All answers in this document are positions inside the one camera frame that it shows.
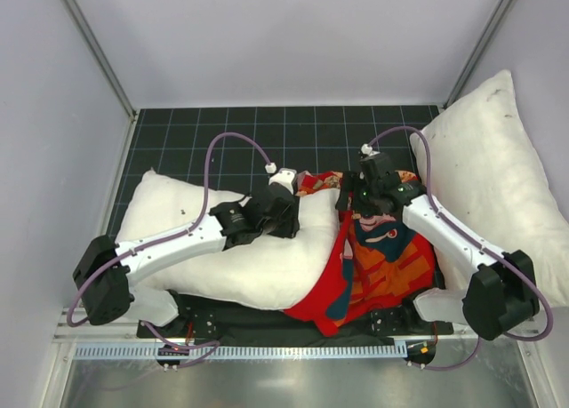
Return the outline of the aluminium frame post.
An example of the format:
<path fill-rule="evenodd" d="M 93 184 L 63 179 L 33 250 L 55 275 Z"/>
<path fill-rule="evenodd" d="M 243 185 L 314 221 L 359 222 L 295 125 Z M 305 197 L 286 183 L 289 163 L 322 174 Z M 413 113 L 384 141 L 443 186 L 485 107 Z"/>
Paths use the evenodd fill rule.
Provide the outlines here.
<path fill-rule="evenodd" d="M 61 0 L 61 2 L 70 18 L 73 20 L 80 36 L 85 41 L 102 75 L 105 77 L 112 92 L 115 94 L 116 99 L 129 119 L 133 121 L 136 117 L 137 110 L 128 98 L 124 87 L 120 83 L 115 70 L 112 68 L 79 3 L 77 0 Z"/>
<path fill-rule="evenodd" d="M 517 0 L 498 0 L 490 14 L 490 17 L 488 18 L 488 21 L 485 23 L 480 36 L 478 37 L 473 50 L 454 83 L 443 108 L 451 106 L 460 98 L 470 79 L 474 75 L 478 65 L 484 58 L 488 48 L 492 44 L 493 39 L 499 33 L 504 20 L 515 6 L 516 1 Z"/>

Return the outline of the black grid mat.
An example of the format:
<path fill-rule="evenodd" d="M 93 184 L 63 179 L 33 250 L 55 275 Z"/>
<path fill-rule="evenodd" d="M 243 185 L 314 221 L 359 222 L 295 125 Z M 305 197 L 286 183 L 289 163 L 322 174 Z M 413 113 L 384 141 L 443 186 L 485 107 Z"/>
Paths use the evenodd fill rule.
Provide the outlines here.
<path fill-rule="evenodd" d="M 106 226 L 115 236 L 144 172 L 153 169 L 200 185 L 208 169 L 212 189 L 247 193 L 268 176 L 259 144 L 279 167 L 320 174 L 357 168 L 360 146 L 379 133 L 394 165 L 416 172 L 408 127 L 422 129 L 439 115 L 428 106 L 309 106 L 143 109 Z"/>

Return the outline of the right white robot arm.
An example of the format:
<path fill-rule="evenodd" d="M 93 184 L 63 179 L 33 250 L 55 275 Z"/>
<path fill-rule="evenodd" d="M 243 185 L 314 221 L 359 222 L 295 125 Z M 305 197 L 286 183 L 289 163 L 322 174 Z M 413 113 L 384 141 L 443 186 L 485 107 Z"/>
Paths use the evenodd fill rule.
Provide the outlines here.
<path fill-rule="evenodd" d="M 527 254 L 504 252 L 485 241 L 429 196 L 423 184 L 402 181 L 387 154 L 364 145 L 359 165 L 359 171 L 344 173 L 336 203 L 337 210 L 356 215 L 356 241 L 393 262 L 422 236 L 449 255 L 468 280 L 464 290 L 420 289 L 405 297 L 400 322 L 408 332 L 447 322 L 494 340 L 539 312 Z"/>

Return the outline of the right aluminium frame post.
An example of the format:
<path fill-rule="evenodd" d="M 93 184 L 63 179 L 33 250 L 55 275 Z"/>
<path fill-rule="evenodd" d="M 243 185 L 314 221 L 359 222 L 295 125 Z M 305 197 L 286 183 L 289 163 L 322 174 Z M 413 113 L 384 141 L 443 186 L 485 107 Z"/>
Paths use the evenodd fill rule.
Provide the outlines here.
<path fill-rule="evenodd" d="M 493 39 L 499 33 L 504 20 L 515 6 L 516 1 L 517 0 L 498 0 L 490 14 L 490 17 L 488 18 L 488 21 L 485 23 L 480 36 L 478 37 L 473 50 L 454 83 L 443 108 L 451 106 L 460 98 L 470 79 L 474 75 L 478 65 L 484 58 L 488 48 L 492 44 Z"/>

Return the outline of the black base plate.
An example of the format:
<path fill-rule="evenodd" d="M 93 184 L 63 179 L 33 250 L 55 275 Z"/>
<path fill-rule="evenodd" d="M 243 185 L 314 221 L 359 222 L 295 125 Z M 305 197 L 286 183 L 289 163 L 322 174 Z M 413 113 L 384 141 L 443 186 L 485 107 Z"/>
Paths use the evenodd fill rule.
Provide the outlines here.
<path fill-rule="evenodd" d="M 419 337 L 436 331 L 453 334 L 445 322 L 408 324 L 404 308 L 376 309 L 344 324 L 332 336 L 324 336 L 312 322 L 294 319 L 281 311 L 258 310 L 233 302 L 190 295 L 176 295 L 182 311 L 156 331 L 167 339 L 217 340 L 224 347 L 323 348 L 385 346 L 395 337 Z"/>

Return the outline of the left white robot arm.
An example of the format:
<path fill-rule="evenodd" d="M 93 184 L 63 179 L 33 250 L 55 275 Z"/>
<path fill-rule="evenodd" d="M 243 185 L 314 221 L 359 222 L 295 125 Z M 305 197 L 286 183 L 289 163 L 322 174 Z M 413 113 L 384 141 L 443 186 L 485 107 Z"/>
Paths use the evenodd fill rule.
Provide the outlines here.
<path fill-rule="evenodd" d="M 136 241 L 115 243 L 94 238 L 72 277 L 75 305 L 85 322 L 109 324 L 132 316 L 157 326 L 167 336 L 181 336 L 188 315 L 171 290 L 143 289 L 140 282 L 185 260 L 251 244 L 263 235 L 292 239 L 300 228 L 300 199 L 293 183 L 271 181 L 246 201 L 223 202 L 189 224 Z"/>

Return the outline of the left aluminium frame post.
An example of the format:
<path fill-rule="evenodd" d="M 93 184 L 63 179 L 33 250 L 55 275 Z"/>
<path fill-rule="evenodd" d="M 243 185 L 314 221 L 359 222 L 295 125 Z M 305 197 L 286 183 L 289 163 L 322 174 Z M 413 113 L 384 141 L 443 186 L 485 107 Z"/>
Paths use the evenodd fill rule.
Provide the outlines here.
<path fill-rule="evenodd" d="M 137 110 L 128 98 L 124 87 L 120 83 L 115 70 L 112 68 L 79 3 L 77 0 L 61 0 L 61 2 L 70 18 L 73 20 L 80 36 L 85 41 L 102 75 L 105 77 L 112 92 L 115 94 L 116 99 L 129 119 L 133 121 L 136 117 Z"/>

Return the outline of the red patterned pillowcase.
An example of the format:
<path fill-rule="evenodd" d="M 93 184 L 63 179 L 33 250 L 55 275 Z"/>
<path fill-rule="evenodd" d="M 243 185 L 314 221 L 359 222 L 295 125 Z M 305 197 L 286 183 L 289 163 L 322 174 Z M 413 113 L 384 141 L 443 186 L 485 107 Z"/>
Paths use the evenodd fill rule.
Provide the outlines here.
<path fill-rule="evenodd" d="M 284 313 L 314 324 L 326 337 L 376 309 L 396 308 L 434 284 L 430 243 L 393 214 L 365 217 L 337 208 L 340 230 L 317 283 Z"/>

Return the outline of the white pillow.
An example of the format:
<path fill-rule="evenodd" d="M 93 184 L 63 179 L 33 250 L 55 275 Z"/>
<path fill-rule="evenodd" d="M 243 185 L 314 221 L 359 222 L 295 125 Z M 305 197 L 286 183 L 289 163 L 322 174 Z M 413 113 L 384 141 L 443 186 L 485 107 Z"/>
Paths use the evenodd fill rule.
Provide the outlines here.
<path fill-rule="evenodd" d="M 203 193 L 200 186 L 146 172 L 134 189 L 117 242 L 186 224 L 199 214 Z M 183 261 L 142 283 L 250 308 L 290 308 L 311 291 L 325 270 L 340 229 L 338 197 L 336 188 L 302 196 L 300 229 L 293 239 L 260 236 L 248 245 Z"/>
<path fill-rule="evenodd" d="M 550 306 L 567 306 L 568 222 L 518 114 L 510 71 L 456 101 L 410 145 L 443 207 L 506 252 L 525 252 Z"/>

